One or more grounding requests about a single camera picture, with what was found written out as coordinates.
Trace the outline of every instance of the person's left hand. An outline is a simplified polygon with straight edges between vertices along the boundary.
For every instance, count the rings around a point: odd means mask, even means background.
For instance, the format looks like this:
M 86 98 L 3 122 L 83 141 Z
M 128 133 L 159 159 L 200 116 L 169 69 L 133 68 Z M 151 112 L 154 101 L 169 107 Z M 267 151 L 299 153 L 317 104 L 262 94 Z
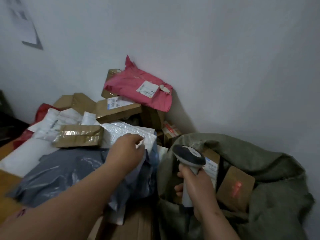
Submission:
M 126 176 L 138 166 L 143 158 L 145 145 L 136 148 L 136 145 L 142 140 L 143 137 L 138 134 L 125 134 L 119 137 L 110 148 L 105 164 Z

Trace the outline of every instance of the pink plastic mailer bag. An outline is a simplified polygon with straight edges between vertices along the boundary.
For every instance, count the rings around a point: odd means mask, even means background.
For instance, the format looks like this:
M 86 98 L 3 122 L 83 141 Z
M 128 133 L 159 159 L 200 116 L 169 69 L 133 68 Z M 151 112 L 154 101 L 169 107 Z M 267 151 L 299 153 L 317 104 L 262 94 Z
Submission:
M 168 112 L 172 104 L 172 86 L 138 69 L 129 56 L 125 70 L 106 81 L 103 89 L 163 112 Z

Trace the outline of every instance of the person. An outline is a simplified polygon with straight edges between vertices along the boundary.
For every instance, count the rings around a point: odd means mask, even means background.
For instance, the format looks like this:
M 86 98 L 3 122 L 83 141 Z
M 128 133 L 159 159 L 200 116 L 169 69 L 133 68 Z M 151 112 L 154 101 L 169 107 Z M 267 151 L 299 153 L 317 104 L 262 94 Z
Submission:
M 142 140 L 137 134 L 119 137 L 101 167 L 57 197 L 5 223 L 0 239 L 86 240 L 113 191 L 142 160 L 145 147 L 136 148 Z M 239 239 L 218 207 L 209 176 L 204 171 L 195 176 L 183 165 L 179 169 L 205 239 Z M 183 186 L 177 185 L 175 190 L 181 196 Z

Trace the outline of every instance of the red plastic bag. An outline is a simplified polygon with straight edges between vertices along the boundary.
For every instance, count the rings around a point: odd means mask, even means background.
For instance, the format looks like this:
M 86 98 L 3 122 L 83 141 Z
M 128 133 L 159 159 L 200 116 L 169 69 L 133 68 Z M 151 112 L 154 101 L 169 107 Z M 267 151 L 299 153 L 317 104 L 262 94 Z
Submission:
M 42 104 L 38 108 L 37 113 L 35 114 L 34 122 L 31 125 L 34 125 L 34 124 L 42 121 L 44 119 L 44 117 L 47 115 L 48 110 L 50 108 L 60 111 L 59 109 L 53 107 L 52 105 Z M 15 139 L 13 141 L 13 149 L 14 150 L 17 149 L 19 146 L 21 146 L 23 143 L 25 143 L 27 140 L 29 140 L 32 137 L 32 135 L 33 135 L 33 132 L 26 129 L 19 138 Z
M 104 89 L 163 112 L 171 108 L 172 86 L 138 69 L 129 56 L 125 60 L 125 70 L 106 81 Z

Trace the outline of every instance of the white wall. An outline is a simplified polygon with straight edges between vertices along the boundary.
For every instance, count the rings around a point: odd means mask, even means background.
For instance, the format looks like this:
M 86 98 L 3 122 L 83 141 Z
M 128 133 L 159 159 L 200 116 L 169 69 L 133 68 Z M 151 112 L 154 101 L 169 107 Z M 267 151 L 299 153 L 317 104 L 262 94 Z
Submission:
M 168 116 L 183 132 L 292 154 L 320 199 L 320 0 L 25 2 L 44 51 L 21 44 L 0 0 L 0 87 L 18 118 L 62 94 L 101 99 L 108 69 L 129 54 L 175 88 Z M 319 224 L 316 205 L 310 238 Z

